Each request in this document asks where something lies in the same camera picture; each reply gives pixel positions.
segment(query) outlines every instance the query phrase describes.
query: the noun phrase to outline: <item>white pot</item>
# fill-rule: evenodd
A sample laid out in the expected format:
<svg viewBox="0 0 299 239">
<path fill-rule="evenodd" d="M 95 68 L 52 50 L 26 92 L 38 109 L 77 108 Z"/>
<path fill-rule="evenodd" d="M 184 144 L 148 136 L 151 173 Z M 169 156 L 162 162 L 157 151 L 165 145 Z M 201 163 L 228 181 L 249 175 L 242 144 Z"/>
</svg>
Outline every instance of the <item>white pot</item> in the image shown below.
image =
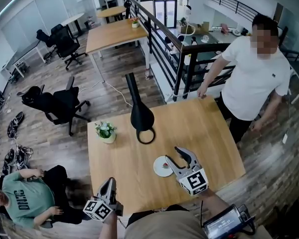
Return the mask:
<svg viewBox="0 0 299 239">
<path fill-rule="evenodd" d="M 109 138 L 102 138 L 102 137 L 99 137 L 99 138 L 104 143 L 113 143 L 116 138 L 116 133 L 114 132 L 113 134 L 111 134 L 111 136 Z"/>
<path fill-rule="evenodd" d="M 139 23 L 137 22 L 137 23 L 132 23 L 132 28 L 138 28 L 139 27 Z"/>
</svg>

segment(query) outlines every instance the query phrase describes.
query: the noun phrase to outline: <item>ceiling light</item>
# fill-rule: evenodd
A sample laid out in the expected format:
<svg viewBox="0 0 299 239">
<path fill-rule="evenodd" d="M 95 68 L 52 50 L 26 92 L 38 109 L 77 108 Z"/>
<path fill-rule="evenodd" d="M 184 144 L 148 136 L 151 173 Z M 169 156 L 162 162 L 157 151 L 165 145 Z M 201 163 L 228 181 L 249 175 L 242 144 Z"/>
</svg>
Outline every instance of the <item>ceiling light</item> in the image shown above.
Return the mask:
<svg viewBox="0 0 299 239">
<path fill-rule="evenodd" d="M 14 2 L 15 0 L 11 0 L 11 2 L 10 3 L 8 3 L 4 8 L 3 8 L 3 10 L 2 11 L 0 11 L 0 16 L 1 16 L 1 14 L 3 14 L 4 13 L 4 11 L 6 10 L 6 9 L 8 9 L 8 7 L 11 5 L 11 4 L 13 4 L 13 2 Z"/>
</svg>

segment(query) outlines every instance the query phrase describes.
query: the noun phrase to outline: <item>black and white marker cube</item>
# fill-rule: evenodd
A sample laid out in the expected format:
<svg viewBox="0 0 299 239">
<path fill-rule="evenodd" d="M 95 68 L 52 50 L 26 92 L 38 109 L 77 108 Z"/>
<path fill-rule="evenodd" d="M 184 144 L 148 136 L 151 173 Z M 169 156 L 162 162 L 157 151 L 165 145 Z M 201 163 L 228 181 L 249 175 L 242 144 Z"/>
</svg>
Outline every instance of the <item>black and white marker cube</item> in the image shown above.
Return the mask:
<svg viewBox="0 0 299 239">
<path fill-rule="evenodd" d="M 195 196 L 208 188 L 208 180 L 203 168 L 181 178 L 179 183 L 191 196 Z"/>
<path fill-rule="evenodd" d="M 104 221 L 113 210 L 103 201 L 89 200 L 83 211 L 94 220 Z"/>
</svg>

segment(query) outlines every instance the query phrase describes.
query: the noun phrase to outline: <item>chair armrest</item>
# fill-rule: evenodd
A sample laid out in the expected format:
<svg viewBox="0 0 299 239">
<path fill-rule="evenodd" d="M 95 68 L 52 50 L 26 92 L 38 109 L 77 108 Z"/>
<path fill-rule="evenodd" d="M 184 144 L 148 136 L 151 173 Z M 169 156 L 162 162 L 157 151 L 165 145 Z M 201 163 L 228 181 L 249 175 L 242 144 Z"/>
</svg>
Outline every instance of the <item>chair armrest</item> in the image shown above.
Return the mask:
<svg viewBox="0 0 299 239">
<path fill-rule="evenodd" d="M 69 90 L 69 89 L 71 89 L 72 86 L 73 86 L 73 83 L 74 83 L 74 76 L 71 76 L 71 77 L 69 78 L 69 81 L 68 81 L 68 84 L 66 85 L 66 89 L 65 89 L 65 90 Z"/>
</svg>

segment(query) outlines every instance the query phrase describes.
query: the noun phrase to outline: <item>black pants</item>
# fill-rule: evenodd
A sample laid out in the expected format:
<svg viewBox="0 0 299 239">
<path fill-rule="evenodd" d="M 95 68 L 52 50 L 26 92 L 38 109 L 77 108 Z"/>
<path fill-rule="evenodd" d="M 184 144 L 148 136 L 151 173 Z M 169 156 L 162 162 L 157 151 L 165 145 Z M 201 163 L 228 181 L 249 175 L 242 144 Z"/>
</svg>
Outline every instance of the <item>black pants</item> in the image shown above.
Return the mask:
<svg viewBox="0 0 299 239">
<path fill-rule="evenodd" d="M 54 193 L 55 206 L 59 206 L 63 210 L 62 215 L 54 215 L 54 221 L 65 223 L 80 224 L 84 213 L 82 210 L 77 210 L 70 207 L 67 196 L 65 194 L 65 185 L 67 181 L 66 170 L 63 166 L 57 165 L 46 171 L 42 178 L 46 185 Z"/>
<path fill-rule="evenodd" d="M 244 133 L 248 130 L 252 121 L 246 121 L 236 118 L 231 113 L 231 111 L 228 110 L 228 108 L 225 106 L 221 93 L 220 98 L 217 101 L 217 105 L 225 120 L 231 118 L 229 130 L 235 140 L 235 143 L 240 142 L 241 138 L 243 137 Z"/>
<path fill-rule="evenodd" d="M 188 210 L 183 208 L 180 205 L 171 205 L 165 211 L 168 212 L 168 211 L 188 211 Z M 145 212 L 140 212 L 140 213 L 133 213 L 132 216 L 129 218 L 129 222 L 126 227 L 128 227 L 130 224 L 134 223 L 135 221 L 138 221 L 141 218 L 144 218 L 147 215 L 150 215 L 153 213 L 156 213 L 156 212 L 154 212 L 153 210 L 150 210 L 150 211 L 145 211 Z"/>
</svg>

